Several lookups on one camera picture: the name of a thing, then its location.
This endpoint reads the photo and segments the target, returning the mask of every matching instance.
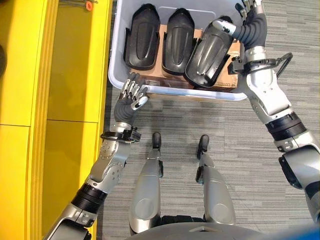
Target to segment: robot forearm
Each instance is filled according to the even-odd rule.
[[[91,227],[97,219],[100,206],[120,180],[130,154],[130,144],[120,141],[116,135],[130,131],[131,126],[117,122],[111,130],[111,133],[115,133],[114,136],[109,136],[103,141],[99,157],[91,168],[89,176],[44,240],[60,240],[66,237],[77,240],[91,239],[86,228]]]
[[[244,56],[228,66],[229,74],[238,74],[238,88],[247,95],[252,109],[266,125],[280,152],[279,162],[291,185],[305,191],[310,214],[319,221],[320,209],[320,144],[291,108],[277,78],[293,55],[268,59],[265,50],[267,21],[261,0],[243,1],[248,13],[238,6],[243,26],[235,26],[221,19],[213,25],[236,38],[244,45]],[[282,61],[283,65],[275,73]]]

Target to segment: cardboard box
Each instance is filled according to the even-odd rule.
[[[146,84],[152,86],[161,86],[161,87],[170,87],[170,88],[180,88],[180,89],[200,89],[196,88],[190,84],[183,76],[175,76],[165,72],[162,68],[162,54],[163,54],[163,43],[164,43],[164,34],[167,31],[167,25],[160,25],[159,35],[160,42],[157,52],[157,57],[155,61],[154,68],[147,71],[135,70],[133,72],[139,73],[141,76],[145,76]],[[194,30],[194,38],[199,39],[202,35],[201,29]],[[213,87],[211,88],[201,88],[201,90],[206,91],[220,91],[220,92],[229,92],[232,89],[237,87],[238,75],[228,75],[228,65],[231,63],[231,59],[240,54],[240,43],[232,43],[228,54],[230,55],[225,66],[220,72],[218,79]]]

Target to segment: yellow cabinet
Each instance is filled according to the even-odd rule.
[[[111,12],[112,0],[91,12],[59,0],[0,3],[0,239],[40,240],[96,159]]]

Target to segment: striped carpet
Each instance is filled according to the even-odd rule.
[[[293,53],[279,86],[305,126],[319,138],[319,1],[265,0],[264,8],[268,56]],[[106,128],[115,123],[118,94],[108,83]],[[100,211],[99,240],[130,235],[133,190],[155,131],[162,135],[161,215],[203,216],[203,187],[195,182],[196,149],[200,136],[208,134],[208,153],[229,186],[238,226],[271,233],[312,222],[303,191],[287,183],[278,162],[281,154],[248,100],[151,100],[135,125],[142,133],[141,142],[132,145],[123,177]]]

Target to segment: gray plastic bin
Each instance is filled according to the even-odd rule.
[[[177,8],[185,8],[190,11],[196,29],[204,30],[209,22],[221,15],[227,15],[231,17],[235,24],[241,24],[240,15],[235,9],[236,3],[241,3],[241,0],[117,0],[108,76],[112,85],[118,89],[122,88],[123,83],[130,72],[130,68],[126,65],[123,57],[126,28],[131,27],[134,12],[138,10],[142,4],[147,3],[155,5],[160,16],[161,24],[165,25],[168,23],[169,17]],[[246,98],[246,95],[243,93],[205,91],[152,85],[148,85],[148,92],[234,101]]]

